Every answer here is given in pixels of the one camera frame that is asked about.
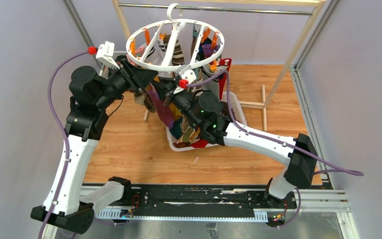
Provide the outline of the white round clip hanger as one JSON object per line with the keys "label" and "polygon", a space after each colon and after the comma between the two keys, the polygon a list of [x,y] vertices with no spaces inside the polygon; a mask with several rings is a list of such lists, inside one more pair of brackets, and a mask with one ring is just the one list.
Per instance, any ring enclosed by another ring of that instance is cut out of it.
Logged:
{"label": "white round clip hanger", "polygon": [[[217,29],[216,27],[203,22],[199,20],[194,20],[194,19],[185,19],[185,18],[176,18],[174,19],[172,17],[173,10],[175,8],[179,8],[180,5],[178,3],[172,3],[167,7],[167,19],[162,20],[162,21],[157,21],[154,23],[151,23],[149,25],[146,25],[142,27],[141,29],[135,31],[128,39],[126,42],[126,50],[127,50],[127,55],[130,57],[132,62],[134,62],[136,65],[141,66],[143,68],[149,69],[149,70],[155,70],[158,72],[173,72],[177,70],[179,67],[178,66],[171,66],[171,60],[174,55],[174,50],[176,47],[176,42],[177,39],[181,33],[181,31],[185,28],[187,24],[190,25],[197,25],[200,27],[200,31],[197,34],[197,39],[196,39],[196,44],[193,48],[193,53],[190,59],[190,62],[188,62],[186,65],[191,67],[192,69],[194,68],[199,68],[204,65],[207,65],[209,63],[214,62],[219,58],[219,56],[222,54],[225,46],[225,38],[222,34],[222,32]],[[156,64],[151,64],[151,63],[146,63],[145,60],[148,58],[149,52],[151,48],[154,46],[154,44],[158,41],[159,37],[161,36],[162,30],[165,29],[165,25],[171,25],[172,30],[171,30],[171,37],[168,42],[168,46],[165,48],[165,56],[163,58],[163,61],[161,64],[156,65]],[[147,42],[147,46],[145,47],[144,52],[140,57],[137,57],[135,55],[135,38],[140,35],[141,33],[145,33],[146,30],[149,30],[151,28],[156,27],[157,30],[154,33],[153,37],[150,39],[150,41]],[[202,43],[206,38],[212,35],[212,44],[211,48],[215,49],[216,46],[219,46],[217,50],[214,51],[214,53],[211,54],[210,57],[204,59],[204,60],[197,60],[197,54],[199,52],[199,44]]]}

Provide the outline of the maroon purple striped sock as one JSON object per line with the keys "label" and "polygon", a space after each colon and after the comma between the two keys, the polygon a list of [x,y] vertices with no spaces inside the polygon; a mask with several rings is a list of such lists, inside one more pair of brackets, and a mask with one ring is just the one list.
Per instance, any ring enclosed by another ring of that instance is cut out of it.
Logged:
{"label": "maroon purple striped sock", "polygon": [[152,84],[146,88],[146,91],[155,105],[156,113],[158,114],[159,119],[167,128],[172,128],[174,126],[175,117],[171,109],[164,105]]}

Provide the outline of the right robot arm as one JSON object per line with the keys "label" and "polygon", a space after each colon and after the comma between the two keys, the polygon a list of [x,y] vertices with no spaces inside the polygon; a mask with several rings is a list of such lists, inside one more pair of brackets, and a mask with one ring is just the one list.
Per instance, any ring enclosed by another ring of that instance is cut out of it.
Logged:
{"label": "right robot arm", "polygon": [[174,82],[156,83],[162,100],[179,109],[199,138],[210,144],[257,152],[284,165],[283,172],[271,179],[264,194],[268,206],[278,207],[294,188],[311,187],[317,153],[308,135],[281,136],[245,126],[237,122],[232,113],[222,112],[224,104],[212,92],[194,96],[186,90],[175,93],[175,88]]}

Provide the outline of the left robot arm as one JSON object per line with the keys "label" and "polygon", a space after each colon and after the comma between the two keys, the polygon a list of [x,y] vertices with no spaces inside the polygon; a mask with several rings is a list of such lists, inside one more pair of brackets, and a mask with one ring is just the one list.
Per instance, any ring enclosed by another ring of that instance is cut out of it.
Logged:
{"label": "left robot arm", "polygon": [[131,182],[116,176],[92,193],[80,195],[90,158],[109,119],[106,109],[122,100],[124,93],[145,89],[158,74],[132,65],[125,56],[115,66],[107,78],[92,66],[81,66],[72,72],[70,112],[66,123],[59,124],[64,142],[61,161],[48,196],[30,214],[42,222],[41,239],[45,238],[48,225],[82,235],[105,207],[116,201],[123,206],[132,201]]}

